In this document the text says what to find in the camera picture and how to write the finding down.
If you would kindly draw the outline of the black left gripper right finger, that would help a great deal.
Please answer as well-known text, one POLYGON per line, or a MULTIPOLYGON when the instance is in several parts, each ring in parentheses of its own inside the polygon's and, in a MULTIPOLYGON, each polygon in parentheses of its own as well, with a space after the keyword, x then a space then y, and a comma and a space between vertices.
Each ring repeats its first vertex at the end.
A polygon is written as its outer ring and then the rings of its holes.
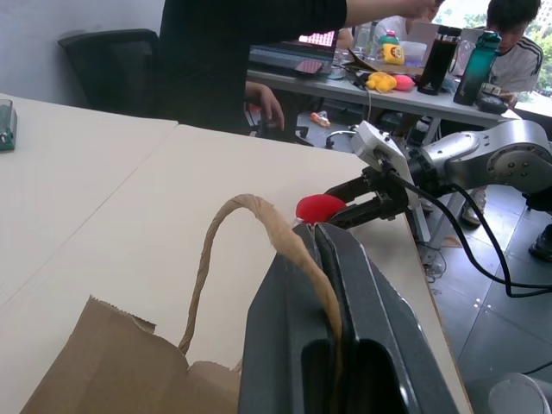
POLYGON ((314 239, 342 311, 341 413, 455 413, 452 395, 405 299, 347 230, 314 239))

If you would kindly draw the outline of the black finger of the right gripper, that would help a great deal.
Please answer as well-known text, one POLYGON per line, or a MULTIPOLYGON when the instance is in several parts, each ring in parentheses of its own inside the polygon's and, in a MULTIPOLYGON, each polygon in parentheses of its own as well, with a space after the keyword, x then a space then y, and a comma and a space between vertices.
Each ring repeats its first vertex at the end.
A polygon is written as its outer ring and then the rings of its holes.
POLYGON ((360 196, 371 192, 374 192, 374 189, 370 182, 364 176, 360 176, 343 184, 336 185, 328 189, 324 194, 338 198, 344 203, 352 203, 360 196))
POLYGON ((380 218, 382 211, 382 201, 379 196, 375 196, 364 203, 351 204, 338 211, 328 220, 328 223, 340 229, 352 229, 380 218))

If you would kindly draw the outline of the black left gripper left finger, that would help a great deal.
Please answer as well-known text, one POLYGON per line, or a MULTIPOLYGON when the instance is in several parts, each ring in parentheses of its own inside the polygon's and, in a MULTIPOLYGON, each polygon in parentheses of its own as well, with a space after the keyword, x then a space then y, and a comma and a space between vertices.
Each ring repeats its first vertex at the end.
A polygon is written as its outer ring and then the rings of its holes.
POLYGON ((336 341, 309 278, 276 254, 248 309, 240 413, 328 413, 336 341))

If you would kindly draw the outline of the bystander bare hand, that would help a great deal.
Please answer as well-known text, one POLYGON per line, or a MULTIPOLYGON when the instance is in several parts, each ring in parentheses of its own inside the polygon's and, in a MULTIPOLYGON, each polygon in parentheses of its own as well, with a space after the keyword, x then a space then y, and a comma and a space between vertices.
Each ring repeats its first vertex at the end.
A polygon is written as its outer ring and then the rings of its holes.
POLYGON ((245 100, 261 109, 267 124, 271 128, 283 130, 285 117, 278 99, 271 89, 263 84, 247 81, 245 84, 245 100))

